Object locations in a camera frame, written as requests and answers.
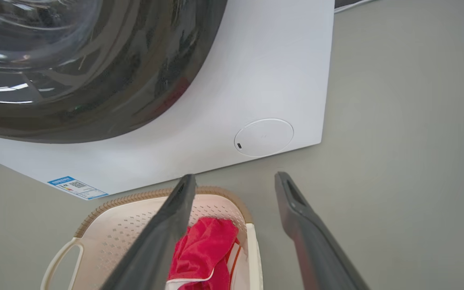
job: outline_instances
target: red cloth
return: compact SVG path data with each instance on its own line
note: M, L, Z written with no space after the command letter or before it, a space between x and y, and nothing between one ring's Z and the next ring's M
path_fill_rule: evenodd
M238 232L230 220L200 218L175 246L168 283L192 279L199 282L188 281L179 289L229 290L226 258Z

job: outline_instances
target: basket handle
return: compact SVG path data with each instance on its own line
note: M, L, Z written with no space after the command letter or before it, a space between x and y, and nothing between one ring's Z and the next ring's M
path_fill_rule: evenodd
M55 271L57 270L57 267L59 264L62 262L62 259L64 259L65 255L74 247L78 246L80 248L80 253L78 255L78 261L76 262L76 266L74 268L74 272L72 274L72 278L69 284L68 290L71 290L74 284L74 279L76 278L76 274L78 273L78 267L80 265L81 261L81 256L83 254L83 245L80 244L79 238L73 238L67 244L65 244L53 257L53 259L50 262L50 265L46 269L46 273L44 273L44 277L42 277L42 282L40 284L40 289L41 290L48 290L50 288L50 283L51 280L53 279L53 275L55 275Z

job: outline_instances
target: gray floor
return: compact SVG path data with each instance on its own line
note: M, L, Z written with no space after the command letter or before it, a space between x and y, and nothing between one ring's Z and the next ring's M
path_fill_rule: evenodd
M265 289L301 289L273 191L279 170L372 290L464 289L464 1L381 0L338 14L323 142L198 175L250 208ZM38 288L83 218L122 195L86 202L0 165L0 290Z

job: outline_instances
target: laundry basket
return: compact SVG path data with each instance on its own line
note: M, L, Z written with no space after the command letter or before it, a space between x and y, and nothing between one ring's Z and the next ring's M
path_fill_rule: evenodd
M138 235L164 204L172 189L118 198L93 211L73 239L53 258L41 289L48 290L55 269L74 246L80 248L69 289L100 289ZM252 216L234 194L219 187L198 187L188 225L201 217L230 219L239 229L237 239L248 257L250 290L263 288L263 273Z

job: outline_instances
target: washing machine door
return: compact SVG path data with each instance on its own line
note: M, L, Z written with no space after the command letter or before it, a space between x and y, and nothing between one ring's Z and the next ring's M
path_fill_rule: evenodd
M0 0L0 137L82 143L186 91L226 0Z

